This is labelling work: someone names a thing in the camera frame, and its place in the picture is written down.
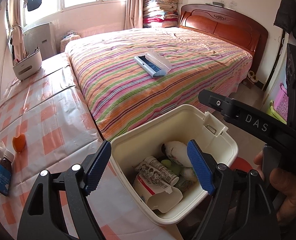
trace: blue label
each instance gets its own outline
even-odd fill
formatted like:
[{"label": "blue label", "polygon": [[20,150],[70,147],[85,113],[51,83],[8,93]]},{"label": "blue label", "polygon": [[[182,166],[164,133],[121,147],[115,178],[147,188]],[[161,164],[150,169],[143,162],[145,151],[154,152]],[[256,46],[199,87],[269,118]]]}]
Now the blue label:
[{"label": "blue label", "polygon": [[11,177],[12,174],[2,165],[0,165],[0,193],[5,196],[8,196],[8,189]]}]

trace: wire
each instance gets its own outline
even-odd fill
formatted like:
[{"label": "wire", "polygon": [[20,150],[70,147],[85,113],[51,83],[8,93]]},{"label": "wire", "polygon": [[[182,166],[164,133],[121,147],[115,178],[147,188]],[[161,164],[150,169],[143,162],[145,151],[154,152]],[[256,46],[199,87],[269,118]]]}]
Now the wire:
[{"label": "wire", "polygon": [[3,69],[4,69],[4,60],[5,60],[6,49],[7,49],[8,44],[9,44],[9,39],[10,39],[10,37],[7,38],[6,47],[5,47],[5,50],[4,50],[4,56],[3,56],[3,60],[2,60],[2,65],[1,65],[1,71],[0,71],[0,93],[1,93],[1,90],[2,90],[2,76],[3,76]]}]

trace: white plastic storage box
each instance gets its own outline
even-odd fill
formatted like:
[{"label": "white plastic storage box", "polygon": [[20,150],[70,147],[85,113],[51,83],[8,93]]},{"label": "white plastic storage box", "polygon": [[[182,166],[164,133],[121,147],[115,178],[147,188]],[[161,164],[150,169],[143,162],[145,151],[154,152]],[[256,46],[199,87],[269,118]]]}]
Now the white plastic storage box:
[{"label": "white plastic storage box", "polygon": [[203,152],[212,154],[217,163],[230,166],[237,157],[238,146],[227,130],[209,112],[204,114],[194,106],[182,105],[112,140],[110,163],[133,200],[152,222],[161,226],[176,224],[200,204],[208,193],[199,183],[195,183],[169,212],[154,213],[128,181],[133,181],[136,175],[134,167],[149,155],[161,156],[163,143],[181,141],[187,144],[192,139],[196,140]]}]

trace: air conditioner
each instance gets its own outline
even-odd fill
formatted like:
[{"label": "air conditioner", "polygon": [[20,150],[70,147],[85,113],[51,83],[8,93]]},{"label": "air conditioner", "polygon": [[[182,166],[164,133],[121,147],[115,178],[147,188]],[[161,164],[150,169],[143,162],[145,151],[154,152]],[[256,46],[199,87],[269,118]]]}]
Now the air conditioner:
[{"label": "air conditioner", "polygon": [[55,56],[57,49],[53,23],[44,23],[24,31],[24,44],[30,54],[39,46],[43,60]]}]

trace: human hand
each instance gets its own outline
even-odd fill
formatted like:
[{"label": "human hand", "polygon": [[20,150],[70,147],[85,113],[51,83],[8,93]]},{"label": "human hand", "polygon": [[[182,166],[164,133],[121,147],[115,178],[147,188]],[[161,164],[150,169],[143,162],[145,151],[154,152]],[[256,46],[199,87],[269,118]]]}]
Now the human hand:
[{"label": "human hand", "polygon": [[[253,160],[258,165],[257,171],[261,178],[265,180],[262,172],[263,154],[260,152]],[[286,199],[282,203],[277,212],[277,219],[280,226],[289,224],[296,217],[296,175],[284,171],[280,168],[274,169],[270,174],[270,183],[278,191],[286,195]]]}]

